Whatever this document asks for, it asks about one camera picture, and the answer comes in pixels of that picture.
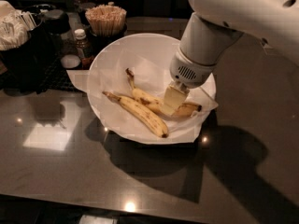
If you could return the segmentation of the white gripper with vent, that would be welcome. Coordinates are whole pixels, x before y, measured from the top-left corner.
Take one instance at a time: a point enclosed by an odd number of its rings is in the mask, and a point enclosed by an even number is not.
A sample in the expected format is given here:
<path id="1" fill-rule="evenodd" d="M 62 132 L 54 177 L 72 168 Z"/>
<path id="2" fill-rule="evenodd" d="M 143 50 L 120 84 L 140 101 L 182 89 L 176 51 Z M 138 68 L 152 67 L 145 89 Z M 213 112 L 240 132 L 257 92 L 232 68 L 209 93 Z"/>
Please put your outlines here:
<path id="1" fill-rule="evenodd" d="M 217 56 L 213 52 L 197 53 L 191 57 L 178 47 L 169 68 L 174 81 L 165 90 L 161 111 L 172 116 L 187 99 L 189 89 L 200 87 L 206 82 L 216 63 Z"/>

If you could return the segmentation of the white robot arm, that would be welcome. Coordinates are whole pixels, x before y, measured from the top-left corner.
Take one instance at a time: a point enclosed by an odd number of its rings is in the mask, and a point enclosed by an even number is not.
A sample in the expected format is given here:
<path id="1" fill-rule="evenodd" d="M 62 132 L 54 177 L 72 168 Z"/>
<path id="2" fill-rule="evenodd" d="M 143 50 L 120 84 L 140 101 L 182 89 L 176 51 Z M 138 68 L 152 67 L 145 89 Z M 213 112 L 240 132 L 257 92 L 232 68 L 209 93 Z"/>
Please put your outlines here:
<path id="1" fill-rule="evenodd" d="M 172 115 L 204 84 L 223 52 L 252 35 L 299 61 L 299 0 L 188 0 L 193 13 L 170 64 L 162 111 Z"/>

